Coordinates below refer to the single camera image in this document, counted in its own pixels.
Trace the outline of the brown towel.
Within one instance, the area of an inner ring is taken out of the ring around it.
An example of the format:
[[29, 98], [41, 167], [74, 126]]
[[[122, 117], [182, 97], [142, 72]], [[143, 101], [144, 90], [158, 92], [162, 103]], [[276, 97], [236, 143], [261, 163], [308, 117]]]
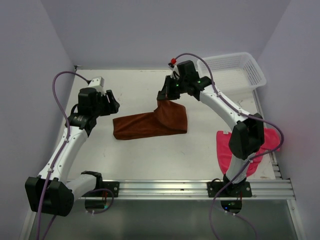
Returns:
[[185, 106], [159, 100], [152, 112], [139, 113], [113, 119], [113, 136], [117, 140], [186, 134], [188, 118]]

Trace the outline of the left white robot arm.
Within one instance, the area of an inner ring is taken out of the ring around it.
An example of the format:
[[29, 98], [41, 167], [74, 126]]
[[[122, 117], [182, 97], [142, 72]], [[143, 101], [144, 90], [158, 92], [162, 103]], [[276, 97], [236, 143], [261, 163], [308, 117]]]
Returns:
[[104, 93], [93, 87], [80, 89], [78, 103], [71, 109], [52, 157], [38, 176], [29, 177], [25, 182], [33, 212], [65, 217], [77, 199], [87, 193], [95, 197], [103, 193], [103, 178], [99, 172], [85, 170], [72, 181], [67, 178], [79, 150], [96, 126], [97, 118], [116, 114], [119, 107], [110, 89]]

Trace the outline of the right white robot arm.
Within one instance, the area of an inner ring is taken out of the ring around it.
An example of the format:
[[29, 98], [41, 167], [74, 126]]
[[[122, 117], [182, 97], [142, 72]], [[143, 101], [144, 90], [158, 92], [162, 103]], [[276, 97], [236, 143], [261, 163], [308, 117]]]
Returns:
[[211, 76], [200, 77], [191, 60], [177, 63], [173, 58], [168, 66], [171, 74], [166, 76], [157, 100], [177, 100], [181, 94], [187, 93], [212, 109], [231, 129], [228, 144], [231, 161], [223, 176], [222, 189], [227, 196], [235, 196], [246, 182], [250, 157], [265, 142], [262, 116], [236, 106], [216, 88]]

